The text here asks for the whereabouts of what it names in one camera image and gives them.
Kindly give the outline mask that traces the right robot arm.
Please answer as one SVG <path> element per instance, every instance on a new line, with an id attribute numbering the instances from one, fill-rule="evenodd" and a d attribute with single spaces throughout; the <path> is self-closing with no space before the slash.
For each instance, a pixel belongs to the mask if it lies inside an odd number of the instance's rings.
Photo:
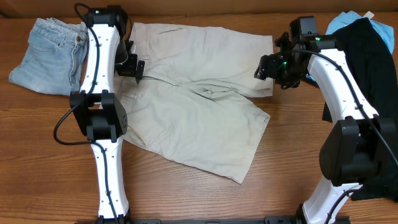
<path id="1" fill-rule="evenodd" d="M 299 17 L 275 41 L 276 54 L 261 57 L 254 76 L 272 78 L 282 89 L 295 88 L 309 74 L 330 110 L 333 129 L 319 154 L 322 177 L 295 215 L 267 216 L 266 223 L 349 223 L 339 217 L 345 202 L 363 184 L 383 173 L 393 156 L 396 127 L 365 99 L 346 55 L 332 35 L 318 33 L 313 16 Z"/>

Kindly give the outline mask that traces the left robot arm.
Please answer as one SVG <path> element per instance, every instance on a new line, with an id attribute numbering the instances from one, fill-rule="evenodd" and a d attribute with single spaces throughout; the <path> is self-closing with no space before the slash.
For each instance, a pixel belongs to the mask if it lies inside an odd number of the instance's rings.
<path id="1" fill-rule="evenodd" d="M 87 68 L 80 91 L 70 97 L 70 106 L 95 156 L 99 187 L 96 222 L 130 223 L 121 161 L 127 113 L 113 81 L 119 75 L 139 82 L 145 63 L 130 51 L 132 22 L 121 6 L 89 8 L 83 19 L 89 36 Z"/>

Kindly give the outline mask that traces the beige khaki shorts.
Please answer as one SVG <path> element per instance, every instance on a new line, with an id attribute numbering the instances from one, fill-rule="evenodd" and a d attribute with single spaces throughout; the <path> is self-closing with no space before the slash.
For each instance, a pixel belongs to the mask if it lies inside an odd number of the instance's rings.
<path id="1" fill-rule="evenodd" d="M 243 182 L 269 114 L 253 98 L 273 93 L 254 72 L 272 37 L 222 27 L 135 23 L 137 82 L 117 77 L 127 112 L 125 140 L 162 157 Z"/>

